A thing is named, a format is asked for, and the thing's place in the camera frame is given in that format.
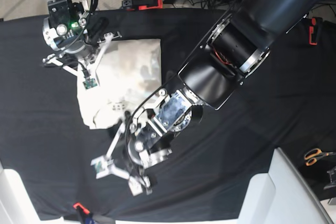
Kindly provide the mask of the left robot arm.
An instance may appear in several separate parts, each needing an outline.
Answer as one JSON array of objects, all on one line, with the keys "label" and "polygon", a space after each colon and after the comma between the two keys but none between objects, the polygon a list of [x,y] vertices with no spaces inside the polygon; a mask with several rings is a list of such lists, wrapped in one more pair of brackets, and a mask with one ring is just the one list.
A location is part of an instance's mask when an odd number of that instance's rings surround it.
[{"label": "left robot arm", "polygon": [[170,143],[203,107],[220,109],[268,57],[270,46],[289,31],[319,0],[242,0],[227,10],[201,39],[176,74],[183,87],[168,93],[156,89],[127,115],[106,155],[91,165],[96,177],[118,176],[132,195],[152,192],[145,170],[166,160]]}]

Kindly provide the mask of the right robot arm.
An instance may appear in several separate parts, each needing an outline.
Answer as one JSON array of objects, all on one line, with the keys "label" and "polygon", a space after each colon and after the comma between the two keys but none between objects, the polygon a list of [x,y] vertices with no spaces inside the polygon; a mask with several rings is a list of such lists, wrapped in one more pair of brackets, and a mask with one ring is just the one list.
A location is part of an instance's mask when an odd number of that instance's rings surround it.
[{"label": "right robot arm", "polygon": [[43,37],[54,51],[42,60],[46,68],[59,67],[76,76],[86,90],[99,86],[99,64],[114,39],[107,18],[94,18],[98,0],[46,0],[49,16]]}]

